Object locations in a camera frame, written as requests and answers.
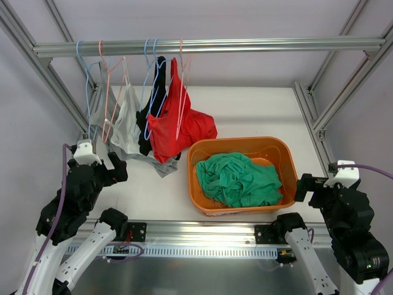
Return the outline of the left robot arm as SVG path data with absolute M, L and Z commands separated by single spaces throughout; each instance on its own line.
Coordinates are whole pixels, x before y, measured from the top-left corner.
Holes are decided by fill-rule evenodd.
M 126 162 L 116 153 L 108 157 L 113 169 L 102 161 L 92 164 L 63 161 L 63 180 L 56 197 L 41 211 L 36 226 L 34 255 L 16 294 L 70 294 L 87 267 L 113 240 L 128 232 L 128 218 L 108 208 L 101 213 L 91 234 L 66 261 L 63 256 L 104 187 L 128 179 Z

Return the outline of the pink wire hanger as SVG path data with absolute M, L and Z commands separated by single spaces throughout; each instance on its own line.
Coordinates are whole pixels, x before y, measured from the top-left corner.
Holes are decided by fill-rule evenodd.
M 185 60 L 183 59 L 183 47 L 184 47 L 184 40 L 181 39 L 180 49 L 179 49 L 179 56 L 181 60 L 181 86 L 180 86 L 180 93 L 179 93 L 180 100 L 179 100 L 179 110 L 178 110 L 177 126 L 176 126 L 176 140 L 178 140 L 181 130 L 181 123 L 182 123 L 182 118 L 185 108 L 185 96 L 187 93 L 187 86 L 184 85 L 184 76 L 186 76 L 186 83 L 188 83 L 190 79 L 190 68 L 192 64 L 192 55 L 188 55 Z

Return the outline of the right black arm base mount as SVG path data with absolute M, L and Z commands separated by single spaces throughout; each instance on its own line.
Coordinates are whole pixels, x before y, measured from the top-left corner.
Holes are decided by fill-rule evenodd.
M 279 238 L 272 225 L 257 224 L 254 226 L 254 238 L 257 245 L 279 244 Z

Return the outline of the green tank top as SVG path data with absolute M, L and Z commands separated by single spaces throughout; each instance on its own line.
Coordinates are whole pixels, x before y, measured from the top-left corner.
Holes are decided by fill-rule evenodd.
M 196 164 L 204 196 L 226 207 L 266 207 L 278 204 L 282 182 L 272 165 L 259 165 L 240 153 L 221 153 Z

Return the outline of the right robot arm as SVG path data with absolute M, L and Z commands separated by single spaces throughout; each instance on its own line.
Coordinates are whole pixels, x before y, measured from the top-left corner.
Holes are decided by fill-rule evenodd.
M 299 213 L 281 214 L 269 226 L 273 237 L 288 244 L 309 284 L 311 294 L 379 294 L 392 277 L 387 250 L 370 232 L 374 211 L 359 181 L 346 186 L 327 178 L 304 174 L 297 181 L 295 199 L 312 192 L 309 206 L 318 209 L 331 238 L 340 271 L 340 286 L 330 279 Z

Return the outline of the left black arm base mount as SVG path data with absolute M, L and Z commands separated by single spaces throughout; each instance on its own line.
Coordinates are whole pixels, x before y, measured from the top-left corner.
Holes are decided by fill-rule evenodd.
M 118 242 L 145 242 L 147 233 L 146 222 L 127 222 L 126 228 L 122 229 L 120 236 L 116 237 Z

